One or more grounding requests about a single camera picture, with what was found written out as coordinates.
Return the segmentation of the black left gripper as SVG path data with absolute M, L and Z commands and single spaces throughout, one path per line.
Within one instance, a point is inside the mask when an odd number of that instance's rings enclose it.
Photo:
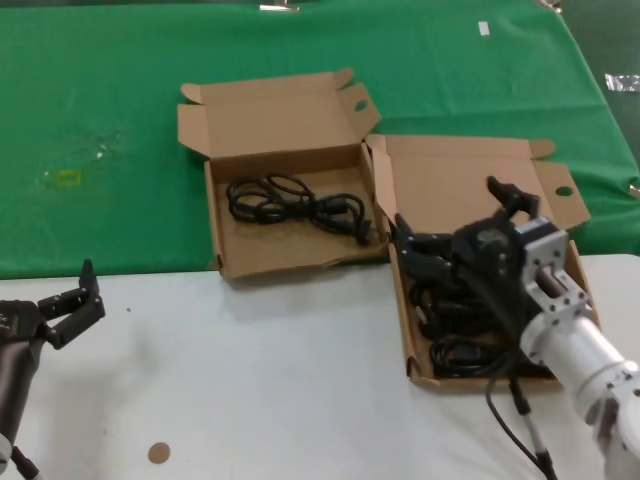
M 103 300 L 93 263 L 85 259 L 78 287 L 40 300 L 1 301 L 1 348 L 26 342 L 48 341 L 62 349 L 105 315 Z M 43 314 L 50 318 L 64 317 L 49 328 Z

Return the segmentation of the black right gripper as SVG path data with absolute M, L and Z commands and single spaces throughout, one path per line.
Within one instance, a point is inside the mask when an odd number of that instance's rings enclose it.
M 490 217 L 467 224 L 453 234 L 415 233 L 404 217 L 394 217 L 394 247 L 399 269 L 418 282 L 519 281 L 522 246 L 512 217 L 518 212 L 538 217 L 540 199 L 495 176 L 487 188 L 500 207 Z

